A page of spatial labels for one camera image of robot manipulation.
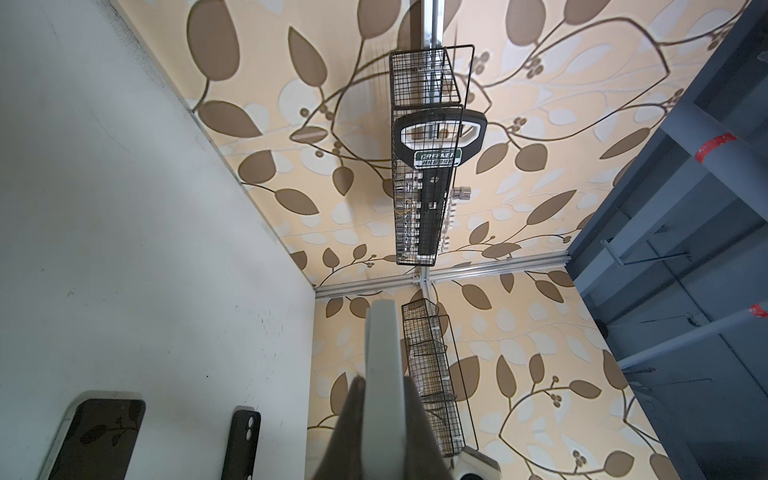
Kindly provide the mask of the black phone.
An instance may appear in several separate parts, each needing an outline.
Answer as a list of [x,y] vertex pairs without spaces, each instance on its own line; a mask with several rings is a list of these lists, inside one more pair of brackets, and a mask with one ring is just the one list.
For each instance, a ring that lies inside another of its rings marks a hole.
[[147,410],[138,393],[89,390],[67,408],[40,479],[124,479]]

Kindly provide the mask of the grey metal cabinet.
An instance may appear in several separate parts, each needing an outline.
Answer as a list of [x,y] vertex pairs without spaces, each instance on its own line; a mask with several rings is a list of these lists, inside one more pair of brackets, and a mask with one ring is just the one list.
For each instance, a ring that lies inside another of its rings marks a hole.
[[618,365],[610,419],[644,479],[767,475],[767,5],[664,1],[668,79],[625,111],[647,139],[569,250]]

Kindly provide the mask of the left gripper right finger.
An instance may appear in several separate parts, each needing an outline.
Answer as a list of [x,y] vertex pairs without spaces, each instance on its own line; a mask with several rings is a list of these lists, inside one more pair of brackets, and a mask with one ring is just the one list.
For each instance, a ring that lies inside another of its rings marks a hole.
[[403,378],[406,414],[404,479],[450,480],[451,474],[438,448],[414,381]]

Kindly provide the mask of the black phone case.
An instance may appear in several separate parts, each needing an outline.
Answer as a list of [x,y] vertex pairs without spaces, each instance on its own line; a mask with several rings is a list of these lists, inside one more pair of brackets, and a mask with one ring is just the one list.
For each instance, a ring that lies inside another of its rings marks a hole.
[[261,414],[252,407],[238,407],[231,418],[222,468],[222,480],[253,478]]

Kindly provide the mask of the black smartphone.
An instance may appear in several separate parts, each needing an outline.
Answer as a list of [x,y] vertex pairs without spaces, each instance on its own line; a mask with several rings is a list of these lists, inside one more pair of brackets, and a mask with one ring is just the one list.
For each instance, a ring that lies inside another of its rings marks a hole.
[[374,301],[365,322],[365,379],[361,462],[365,479],[402,479],[406,409],[397,306]]

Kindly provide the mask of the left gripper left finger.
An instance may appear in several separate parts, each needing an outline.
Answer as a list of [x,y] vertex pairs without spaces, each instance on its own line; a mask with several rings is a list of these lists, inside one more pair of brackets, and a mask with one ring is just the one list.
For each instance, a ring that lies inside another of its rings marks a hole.
[[362,479],[361,437],[366,381],[356,377],[313,479]]

